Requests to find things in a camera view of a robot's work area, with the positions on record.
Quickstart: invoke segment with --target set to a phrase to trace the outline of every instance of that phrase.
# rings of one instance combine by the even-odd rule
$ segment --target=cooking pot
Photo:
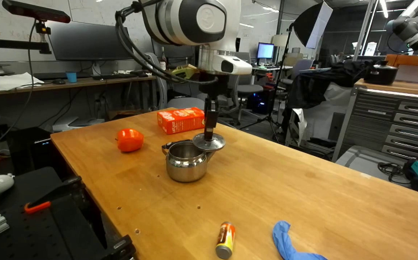
[[[381,61],[380,65],[374,65],[374,69],[366,73],[364,81],[369,84],[390,85],[397,77],[398,68],[388,66],[389,61]]]

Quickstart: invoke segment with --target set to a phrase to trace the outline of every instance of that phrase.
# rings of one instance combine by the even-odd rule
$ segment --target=cracker box
[[[204,128],[204,111],[197,107],[158,112],[158,125],[168,135]]]

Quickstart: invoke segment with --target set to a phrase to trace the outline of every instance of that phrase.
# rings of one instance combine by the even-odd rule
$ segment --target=blue glove
[[[300,253],[295,250],[288,235],[291,225],[286,221],[276,223],[273,228],[273,241],[284,260],[326,260],[321,255],[312,253]]]

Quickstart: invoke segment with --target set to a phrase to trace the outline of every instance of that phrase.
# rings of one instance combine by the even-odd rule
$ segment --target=tomato
[[[133,152],[143,146],[145,137],[135,129],[122,129],[117,133],[117,148],[121,152]]]

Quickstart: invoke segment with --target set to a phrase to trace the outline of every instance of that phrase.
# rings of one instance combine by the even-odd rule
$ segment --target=blue cup
[[[69,81],[70,83],[77,82],[77,72],[67,71],[66,76],[67,76],[67,81]]]

